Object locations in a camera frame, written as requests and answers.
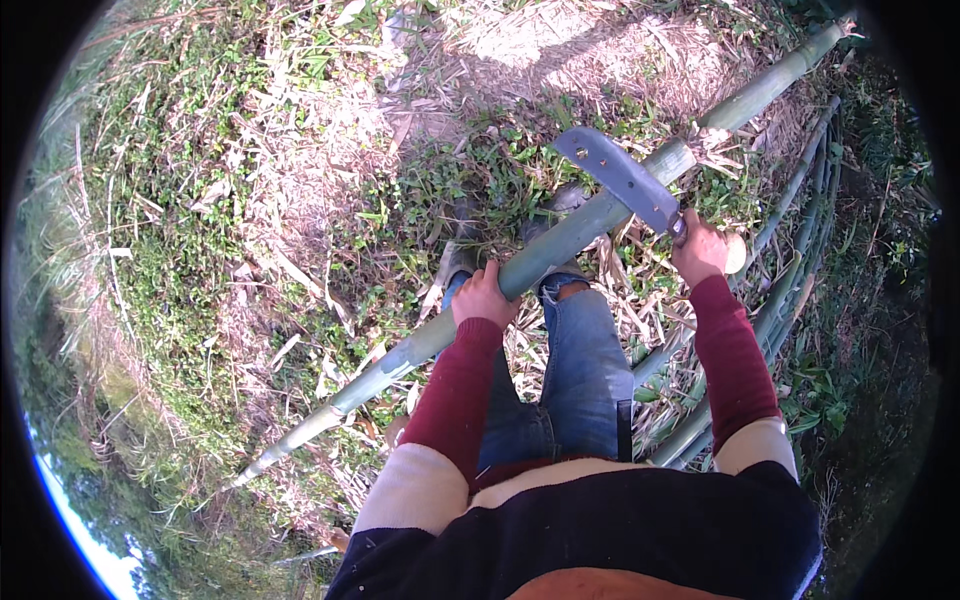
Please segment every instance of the leg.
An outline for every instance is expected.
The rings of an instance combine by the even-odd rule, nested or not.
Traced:
[[[607,301],[584,277],[557,273],[540,285],[540,302],[550,347],[540,403],[556,443],[563,454],[616,460],[617,402],[633,400],[634,374]]]
[[[444,309],[450,305],[457,288],[469,277],[470,273],[461,271],[451,278],[444,294]],[[501,348],[493,358],[493,384],[477,472],[496,465],[553,458],[554,455],[550,418],[539,405],[520,401],[510,378],[507,355]]]

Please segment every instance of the pile of bamboo poles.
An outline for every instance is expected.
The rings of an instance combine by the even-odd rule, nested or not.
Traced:
[[[852,18],[848,16],[827,24],[820,33],[812,36],[766,71],[756,75],[731,97],[698,119],[700,131],[735,132],[812,69],[839,39],[850,33],[852,26]],[[666,185],[696,166],[694,151],[702,152],[704,148],[701,144],[700,139],[675,137],[657,148],[641,164]],[[610,231],[631,215],[631,210],[624,203],[606,189],[601,190],[503,265],[498,278],[500,290],[508,300],[516,298],[544,275],[556,269],[557,265],[573,258],[598,235]],[[447,309],[402,340],[383,358],[332,396],[325,406],[308,415],[276,444],[265,449],[237,478],[226,483],[221,491],[246,484],[295,448],[339,425],[341,419],[351,410],[449,346],[455,334],[453,317]],[[665,361],[671,353],[664,350],[659,356]]]
[[[793,324],[804,310],[833,231],[837,188],[840,184],[840,156],[832,151],[832,144],[841,140],[839,106],[840,99],[834,96],[824,108],[780,200],[770,211],[767,222],[755,238],[753,251],[748,255],[748,263],[730,278],[731,285],[743,279],[747,269],[774,236],[783,213],[797,196],[812,160],[808,199],[804,203],[801,220],[793,236],[792,259],[782,269],[754,319],[756,341],[768,365],[773,364],[777,358]],[[644,372],[656,372],[667,358],[663,357],[662,362],[657,365],[645,366],[641,363],[637,368],[642,367]],[[712,441],[713,436],[708,429],[709,401],[704,397],[705,391],[706,380],[701,374],[689,393],[699,400],[697,406],[658,446],[649,459],[651,464],[657,467],[685,468]]]

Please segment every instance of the sweater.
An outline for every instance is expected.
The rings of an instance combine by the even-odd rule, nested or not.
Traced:
[[[476,465],[502,333],[467,319],[374,483],[327,598],[793,598],[816,572],[813,503],[746,311],[693,290],[717,472],[593,457]]]

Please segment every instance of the left hand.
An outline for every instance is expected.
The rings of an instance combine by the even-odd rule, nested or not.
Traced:
[[[493,321],[503,331],[516,317],[522,297],[507,302],[496,280],[499,272],[499,263],[488,260],[486,269],[477,269],[453,294],[450,307],[453,309],[453,322],[458,327],[467,319],[479,317]]]

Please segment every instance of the machete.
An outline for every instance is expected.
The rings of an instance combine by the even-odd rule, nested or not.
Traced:
[[[600,181],[653,231],[669,233],[677,248],[684,245],[686,222],[680,211],[680,203],[616,142],[598,130],[574,127],[561,133],[553,146],[573,164]],[[724,272],[736,273],[746,258],[746,246],[735,232],[725,231],[723,234],[730,251]]]

